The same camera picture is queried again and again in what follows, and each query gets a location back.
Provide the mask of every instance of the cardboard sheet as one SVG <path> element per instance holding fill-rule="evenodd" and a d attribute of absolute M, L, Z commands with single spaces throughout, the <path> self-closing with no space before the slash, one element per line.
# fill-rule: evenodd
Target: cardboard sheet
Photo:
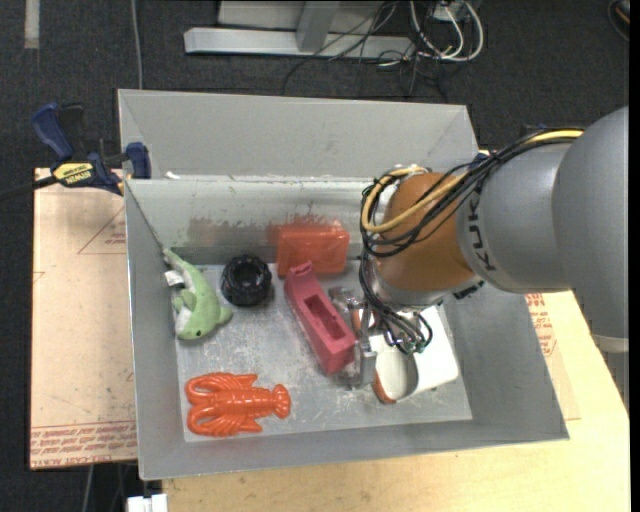
<path fill-rule="evenodd" d="M 31 468 L 137 456 L 123 198 L 35 193 Z"/>

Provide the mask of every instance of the scratched metal surface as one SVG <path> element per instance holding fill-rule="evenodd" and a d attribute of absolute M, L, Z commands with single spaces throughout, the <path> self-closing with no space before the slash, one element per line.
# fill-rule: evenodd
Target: scratched metal surface
<path fill-rule="evenodd" d="M 206 267 L 204 275 L 218 287 L 222 265 Z M 345 286 L 358 290 L 358 264 L 349 262 L 344 274 L 320 276 L 323 290 Z M 234 309 L 231 321 L 199 342 L 176 340 L 180 403 L 184 436 L 188 442 L 217 442 L 193 434 L 186 427 L 190 404 L 182 392 L 186 381 L 205 373 L 223 371 L 255 373 L 254 386 L 272 389 L 283 384 L 291 395 L 289 417 L 269 416 L 258 420 L 261 434 L 270 436 L 351 428 L 404 425 L 471 419 L 471 410 L 461 378 L 393 406 L 380 403 L 370 387 L 352 391 L 340 375 L 325 376 L 303 337 L 289 308 L 284 280 L 275 274 L 272 296 L 253 308 Z"/>

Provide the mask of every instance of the yellow cable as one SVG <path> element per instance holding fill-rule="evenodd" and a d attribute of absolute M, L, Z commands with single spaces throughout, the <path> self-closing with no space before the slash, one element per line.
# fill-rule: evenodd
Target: yellow cable
<path fill-rule="evenodd" d="M 568 139 L 577 139 L 582 135 L 583 130 L 558 130 L 555 132 L 547 132 L 541 133 L 540 135 L 535 135 L 531 137 L 529 140 L 525 142 L 525 144 L 529 144 L 530 142 L 541 142 L 549 139 L 557 139 L 557 138 L 568 138 Z"/>
<path fill-rule="evenodd" d="M 383 189 L 383 185 L 386 185 L 391 180 L 392 177 L 406 176 L 407 174 L 412 174 L 414 172 L 424 171 L 424 170 L 425 169 L 422 168 L 422 167 L 408 167 L 408 168 L 404 168 L 404 169 L 397 169 L 396 171 L 391 171 L 389 174 L 386 174 L 385 176 L 380 178 L 378 183 L 376 183 L 374 185 L 373 189 L 371 189 L 371 193 L 369 194 L 369 196 L 365 200 L 364 207 L 362 208 L 362 216 L 361 216 L 361 219 L 360 219 L 360 221 L 362 223 L 362 227 L 366 231 L 370 231 L 371 233 L 383 233 L 385 231 L 389 231 L 390 229 L 393 229 L 396 226 L 398 226 L 399 224 L 401 224 L 404 220 L 409 218 L 415 212 L 417 212 L 418 210 L 422 209 L 428 203 L 430 203 L 432 201 L 435 201 L 436 199 L 439 199 L 440 197 L 442 197 L 449 190 L 451 190 L 454 186 L 456 186 L 458 184 L 458 182 L 460 180 L 462 180 L 467 175 L 467 173 L 464 173 L 464 174 L 461 174 L 460 176 L 457 176 L 456 178 L 454 178 L 452 181 L 450 181 L 446 185 L 443 185 L 442 187 L 438 188 L 437 190 L 434 190 L 431 194 L 429 194 L 428 196 L 423 198 L 421 201 L 419 201 L 416 204 L 414 204 L 411 208 L 405 210 L 400 215 L 398 215 L 397 217 L 394 217 L 393 219 L 391 219 L 388 222 L 385 222 L 384 224 L 379 224 L 379 225 L 371 224 L 368 221 L 369 211 L 371 210 L 371 206 L 373 205 L 373 201 L 375 200 L 375 198 L 378 196 L 378 194 Z"/>
<path fill-rule="evenodd" d="M 559 137 L 574 139 L 574 138 L 578 138 L 580 135 L 582 135 L 582 133 L 583 133 L 582 130 L 557 130 L 553 132 L 542 133 L 540 135 L 535 135 L 530 139 L 526 140 L 525 142 L 523 142 L 522 144 L 523 145 L 535 144 L 536 142 L 544 142 L 546 140 L 555 139 Z M 378 197 L 380 192 L 382 192 L 382 190 L 384 189 L 384 186 L 387 183 L 389 183 L 389 181 L 391 181 L 392 178 L 399 177 L 399 176 L 406 176 L 408 174 L 413 174 L 415 172 L 424 172 L 424 171 L 426 171 L 424 167 L 405 167 L 402 169 L 396 169 L 394 171 L 391 171 L 390 173 L 385 174 L 382 178 L 380 178 L 380 180 L 371 189 L 371 192 L 367 196 L 367 199 L 365 200 L 364 206 L 362 208 L 362 215 L 360 217 L 360 222 L 362 223 L 362 227 L 366 231 L 369 231 L 371 233 L 384 233 L 385 231 L 389 231 L 397 227 L 398 225 L 400 225 L 407 218 L 411 217 L 411 215 L 416 213 L 418 210 L 422 209 L 428 203 L 442 197 L 449 190 L 455 187 L 461 180 L 463 180 L 468 174 L 468 171 L 467 171 L 463 174 L 460 174 L 459 176 L 456 176 L 449 183 L 441 186 L 437 190 L 434 190 L 433 192 L 431 192 L 431 194 L 429 194 L 428 196 L 423 198 L 421 201 L 414 204 L 411 208 L 408 208 L 407 210 L 397 215 L 390 221 L 385 222 L 384 224 L 371 224 L 369 222 L 368 220 L 369 212 L 371 211 L 371 207 L 373 206 L 373 202 L 375 198 Z"/>

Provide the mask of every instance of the red plastic block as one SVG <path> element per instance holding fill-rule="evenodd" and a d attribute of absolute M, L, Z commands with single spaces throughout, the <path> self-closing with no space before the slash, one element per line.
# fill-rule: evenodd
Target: red plastic block
<path fill-rule="evenodd" d="M 324 373 L 352 363 L 356 335 L 320 288 L 311 262 L 289 269 L 284 291 Z"/>
<path fill-rule="evenodd" d="M 277 228 L 278 276 L 307 261 L 318 274 L 344 271 L 349 250 L 349 232 L 341 226 L 288 225 Z"/>

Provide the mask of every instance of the white object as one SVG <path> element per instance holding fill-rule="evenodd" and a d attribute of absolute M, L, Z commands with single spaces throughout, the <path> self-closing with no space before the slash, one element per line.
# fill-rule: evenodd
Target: white object
<path fill-rule="evenodd" d="M 378 353 L 376 372 L 380 384 L 392 400 L 404 400 L 434 389 L 457 379 L 460 374 L 439 307 L 426 308 L 422 316 L 433 329 L 433 338 L 421 354 L 407 357 L 387 345 L 382 335 L 372 336 L 369 340 L 371 349 Z"/>
<path fill-rule="evenodd" d="M 132 496 L 127 499 L 127 512 L 167 512 L 167 495 L 154 494 L 150 498 Z"/>
<path fill-rule="evenodd" d="M 184 279 L 182 278 L 182 274 L 177 270 L 167 270 L 164 273 L 164 278 L 167 280 L 167 284 L 169 286 L 177 286 L 180 284 L 184 284 Z"/>

